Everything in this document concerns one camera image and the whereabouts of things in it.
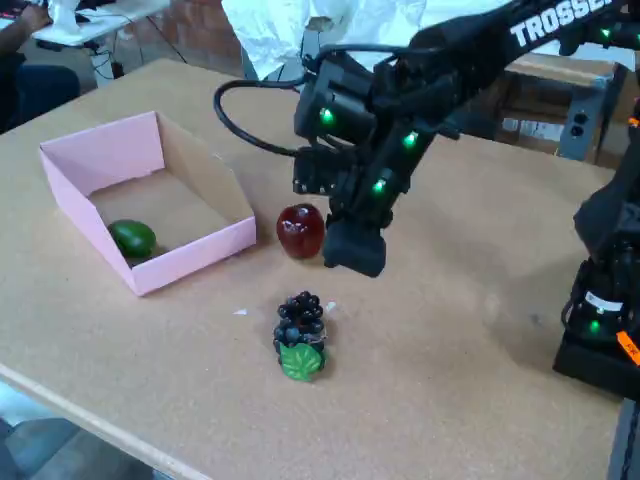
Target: wall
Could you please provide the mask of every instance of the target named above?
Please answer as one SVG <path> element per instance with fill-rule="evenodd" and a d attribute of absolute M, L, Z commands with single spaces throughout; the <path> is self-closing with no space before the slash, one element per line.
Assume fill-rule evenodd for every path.
<path fill-rule="evenodd" d="M 169 9 L 152 19 L 189 63 L 242 74 L 240 43 L 222 10 L 221 0 L 172 0 Z M 177 58 L 150 22 L 138 22 L 135 30 L 145 60 L 167 56 Z M 133 33 L 132 28 L 126 29 L 118 38 L 117 47 L 128 50 L 131 55 L 138 48 Z"/>

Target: person's arm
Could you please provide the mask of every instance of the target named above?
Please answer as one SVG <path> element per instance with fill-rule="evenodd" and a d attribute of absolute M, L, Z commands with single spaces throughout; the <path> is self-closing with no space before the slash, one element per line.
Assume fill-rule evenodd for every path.
<path fill-rule="evenodd" d="M 16 52 L 29 37 L 51 23 L 47 10 L 35 5 L 24 9 L 20 18 L 0 30 L 0 57 Z"/>

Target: wooden table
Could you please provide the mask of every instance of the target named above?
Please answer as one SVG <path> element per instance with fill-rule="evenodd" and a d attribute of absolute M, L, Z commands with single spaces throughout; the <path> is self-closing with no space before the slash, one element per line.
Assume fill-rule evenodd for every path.
<path fill-rule="evenodd" d="M 551 364 L 585 256 L 572 215 L 609 173 L 440 139 L 398 202 L 379 279 L 296 263 L 273 239 L 301 200 L 292 162 L 225 131 L 211 108 L 224 80 L 158 62 L 0 138 L 0 376 L 177 478 L 604 478 L 619 401 Z M 296 101 L 242 91 L 225 106 L 295 145 Z M 149 110 L 232 165 L 262 233 L 139 299 L 58 210 L 37 147 Z M 337 304 L 313 384 L 286 378 L 271 346 L 278 303 L 304 289 Z"/>

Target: person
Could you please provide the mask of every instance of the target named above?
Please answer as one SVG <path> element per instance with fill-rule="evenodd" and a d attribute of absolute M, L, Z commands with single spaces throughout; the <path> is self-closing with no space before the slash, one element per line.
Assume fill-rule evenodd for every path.
<path fill-rule="evenodd" d="M 19 18 L 0 30 L 0 133 L 80 95 L 77 75 L 66 67 L 23 65 L 18 49 L 51 19 L 45 8 L 28 5 Z"/>

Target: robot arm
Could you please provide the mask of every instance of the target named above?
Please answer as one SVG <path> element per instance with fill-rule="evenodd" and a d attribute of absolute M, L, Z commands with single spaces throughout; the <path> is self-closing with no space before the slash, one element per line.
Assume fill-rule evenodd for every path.
<path fill-rule="evenodd" d="M 437 134 L 457 138 L 447 117 L 488 88 L 517 58 L 553 39 L 585 38 L 594 21 L 613 21 L 618 0 L 516 0 L 496 10 L 456 18 L 418 32 L 408 47 L 333 45 L 307 57 L 306 74 L 289 83 L 236 80 L 216 92 L 219 118 L 241 138 L 295 157 L 294 191 L 329 197 L 323 255 L 379 275 L 386 262 L 381 230 L 407 193 L 418 163 Z M 373 73 L 347 52 L 388 52 Z M 226 116 L 222 94 L 234 87 L 305 84 L 295 133 L 309 146 L 290 151 L 240 130 Z"/>

